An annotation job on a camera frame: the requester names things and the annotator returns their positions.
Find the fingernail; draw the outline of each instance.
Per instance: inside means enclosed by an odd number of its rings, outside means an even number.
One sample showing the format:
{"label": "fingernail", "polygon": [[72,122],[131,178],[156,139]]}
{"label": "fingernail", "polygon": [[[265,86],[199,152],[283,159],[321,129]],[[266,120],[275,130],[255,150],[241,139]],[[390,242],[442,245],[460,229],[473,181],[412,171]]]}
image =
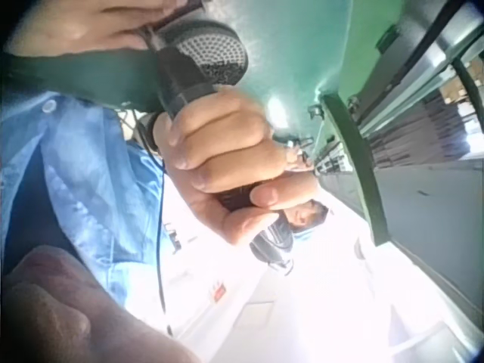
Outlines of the fingernail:
{"label": "fingernail", "polygon": [[173,161],[173,165],[176,169],[185,170],[187,169],[187,160],[183,156],[178,156]]}
{"label": "fingernail", "polygon": [[244,223],[245,231],[260,231],[266,229],[268,226],[277,221],[279,215],[277,213],[264,214],[262,216],[252,217]]}
{"label": "fingernail", "polygon": [[195,172],[191,178],[191,184],[198,190],[205,188],[205,178],[199,172]]}
{"label": "fingernail", "polygon": [[179,139],[180,131],[178,129],[173,129],[168,137],[168,144],[170,144],[170,146],[176,146]]}
{"label": "fingernail", "polygon": [[278,191],[275,188],[255,188],[251,199],[258,206],[272,206],[278,202]]}

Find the cable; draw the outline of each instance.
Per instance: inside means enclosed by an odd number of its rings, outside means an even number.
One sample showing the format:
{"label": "cable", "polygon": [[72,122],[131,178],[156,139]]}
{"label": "cable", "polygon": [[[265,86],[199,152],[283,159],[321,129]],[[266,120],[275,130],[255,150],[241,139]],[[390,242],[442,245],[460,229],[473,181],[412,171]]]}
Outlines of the cable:
{"label": "cable", "polygon": [[[141,139],[141,143],[143,144],[144,149],[147,151],[148,156],[150,157],[151,161],[153,164],[161,170],[163,176],[161,179],[162,185],[161,185],[161,196],[160,196],[160,214],[158,216],[158,229],[157,229],[157,277],[158,277],[158,294],[160,295],[160,303],[161,303],[161,309],[163,310],[163,314],[165,315],[165,318],[167,318],[166,315],[166,301],[165,301],[165,293],[163,291],[163,280],[161,277],[161,232],[162,232],[162,224],[163,224],[163,198],[165,197],[165,166],[164,162],[162,161],[163,165],[160,165],[158,163],[153,154],[150,151],[150,148],[147,145],[146,138],[144,136],[144,127],[140,123],[138,117],[136,116],[135,111],[132,111],[133,117],[135,118],[136,121],[136,128],[138,129],[138,134]],[[170,324],[166,324],[166,332],[168,335],[173,337],[173,330]]]}

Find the finger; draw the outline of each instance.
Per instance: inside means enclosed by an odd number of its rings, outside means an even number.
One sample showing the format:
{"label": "finger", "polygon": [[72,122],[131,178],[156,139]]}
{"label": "finger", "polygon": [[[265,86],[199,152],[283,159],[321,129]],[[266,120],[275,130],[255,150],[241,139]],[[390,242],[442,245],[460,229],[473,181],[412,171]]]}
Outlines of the finger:
{"label": "finger", "polygon": [[233,245],[249,244],[258,233],[272,225],[279,215],[260,208],[243,208],[230,213],[224,220],[223,233]]}
{"label": "finger", "polygon": [[314,199],[318,192],[318,180],[311,172],[296,172],[258,185],[250,200],[262,208],[285,209]]}
{"label": "finger", "polygon": [[224,88],[214,95],[199,98],[183,108],[177,115],[169,133],[168,142],[175,146],[182,138],[189,136],[207,123],[242,110],[264,115],[261,106],[234,88]]}
{"label": "finger", "polygon": [[96,36],[111,35],[126,30],[138,29],[144,25],[156,23],[170,15],[174,8],[141,9],[113,8],[102,12],[98,21],[100,24],[91,33]]}
{"label": "finger", "polygon": [[111,8],[180,8],[188,0],[103,0],[103,10]]}
{"label": "finger", "polygon": [[269,180],[286,169],[284,148],[273,140],[209,159],[190,172],[191,184],[205,193],[219,193]]}
{"label": "finger", "polygon": [[260,113],[233,113],[180,141],[172,162],[179,169],[195,169],[214,156],[256,146],[270,134],[271,128]]}
{"label": "finger", "polygon": [[86,49],[89,51],[109,50],[109,49],[138,49],[145,50],[147,48],[144,40],[135,33],[122,32],[113,36],[109,36],[99,43],[96,43],[92,48]]}
{"label": "finger", "polygon": [[278,218],[277,213],[256,207],[230,213],[216,198],[192,203],[190,208],[200,222],[233,245],[249,243]]}

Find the wall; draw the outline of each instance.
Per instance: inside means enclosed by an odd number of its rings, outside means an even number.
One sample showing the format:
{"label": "wall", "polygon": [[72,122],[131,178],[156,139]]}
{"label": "wall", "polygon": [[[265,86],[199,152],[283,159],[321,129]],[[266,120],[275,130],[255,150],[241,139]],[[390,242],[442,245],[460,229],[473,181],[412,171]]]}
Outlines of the wall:
{"label": "wall", "polygon": [[[376,177],[394,240],[481,309],[482,160],[382,169]],[[362,214],[354,175],[322,175],[320,181]]]}

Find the metal frame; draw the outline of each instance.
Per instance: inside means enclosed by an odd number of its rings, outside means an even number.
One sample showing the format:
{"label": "metal frame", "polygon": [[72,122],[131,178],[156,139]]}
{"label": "metal frame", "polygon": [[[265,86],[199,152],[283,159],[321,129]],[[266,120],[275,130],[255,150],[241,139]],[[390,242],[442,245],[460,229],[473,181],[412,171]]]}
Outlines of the metal frame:
{"label": "metal frame", "polygon": [[383,203],[373,171],[370,148],[339,95],[321,96],[327,119],[343,143],[358,179],[358,194],[376,246],[390,240]]}

